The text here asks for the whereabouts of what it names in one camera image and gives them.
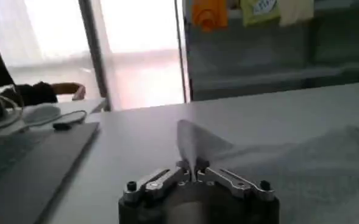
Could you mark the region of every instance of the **desk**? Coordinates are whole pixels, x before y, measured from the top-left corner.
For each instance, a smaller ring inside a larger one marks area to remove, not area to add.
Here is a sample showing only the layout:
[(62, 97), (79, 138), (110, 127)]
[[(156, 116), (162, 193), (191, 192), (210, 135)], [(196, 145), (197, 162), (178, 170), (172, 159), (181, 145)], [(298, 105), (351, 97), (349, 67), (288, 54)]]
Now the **desk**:
[(179, 159), (180, 119), (236, 144), (302, 142), (359, 124), (359, 84), (92, 114), (87, 121), (100, 122), (100, 134), (45, 223), (117, 223), (117, 202), (127, 181)]
[[(40, 107), (41, 105), (37, 106), (28, 106), (24, 108), (23, 113), (28, 113), (32, 110), (34, 110), (35, 107)], [(57, 106), (60, 109), (61, 114), (70, 113), (72, 111), (77, 110), (85, 110), (87, 114), (96, 113), (101, 111), (106, 106), (106, 100), (104, 98), (98, 98), (93, 100), (79, 100), (79, 101), (72, 101), (72, 102), (65, 102), (65, 103), (55, 103), (55, 106)], [(67, 118), (64, 119), (74, 119), (73, 116), (80, 116), (79, 114), (70, 115)], [(52, 123), (50, 122), (46, 125), (42, 125), (38, 128), (52, 128)], [(0, 129), (0, 136), (2, 135), (9, 135), (11, 133), (14, 133), (21, 128), (25, 126), (23, 120), (19, 120), (18, 122), (15, 122), (14, 124), (8, 126), (7, 128)]]

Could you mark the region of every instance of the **screw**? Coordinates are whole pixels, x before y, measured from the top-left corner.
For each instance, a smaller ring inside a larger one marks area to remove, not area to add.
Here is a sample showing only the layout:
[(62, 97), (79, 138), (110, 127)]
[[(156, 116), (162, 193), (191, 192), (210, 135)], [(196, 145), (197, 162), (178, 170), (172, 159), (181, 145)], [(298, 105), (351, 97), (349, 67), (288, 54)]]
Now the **screw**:
[(128, 189), (128, 191), (136, 191), (137, 190), (137, 183), (134, 181), (130, 181), (126, 184), (126, 188)]

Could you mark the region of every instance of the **curtain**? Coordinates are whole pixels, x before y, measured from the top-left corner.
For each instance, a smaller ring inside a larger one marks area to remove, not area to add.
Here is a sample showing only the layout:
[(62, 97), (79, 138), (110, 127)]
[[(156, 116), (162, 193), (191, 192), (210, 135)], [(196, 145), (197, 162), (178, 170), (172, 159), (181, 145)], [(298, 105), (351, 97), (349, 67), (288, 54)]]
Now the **curtain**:
[(7, 67), (88, 55), (77, 0), (0, 0), (0, 53)]

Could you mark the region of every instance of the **shelf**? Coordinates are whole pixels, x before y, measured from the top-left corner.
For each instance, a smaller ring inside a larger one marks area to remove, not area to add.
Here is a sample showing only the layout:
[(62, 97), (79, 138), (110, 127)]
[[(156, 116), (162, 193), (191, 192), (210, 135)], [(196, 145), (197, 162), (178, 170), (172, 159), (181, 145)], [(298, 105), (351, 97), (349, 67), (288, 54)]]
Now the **shelf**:
[[(315, 13), (321, 13), (329, 10), (349, 9), (351, 7), (358, 6), (359, 0), (315, 0)], [(241, 19), (242, 17), (240, 9), (228, 10), (229, 19)]]
[(205, 76), (202, 74), (193, 74), (192, 81), (193, 88), (197, 91), (201, 91), (208, 89), (239, 88), (251, 85), (277, 83), (281, 81), (314, 79), (318, 77), (336, 77), (345, 72), (359, 72), (359, 63), (348, 63), (340, 66), (315, 66), (303, 69), (289, 69), (286, 71), (269, 72), (258, 75), (213, 75), (213, 72), (205, 72), (208, 74), (207, 79), (205, 79)]

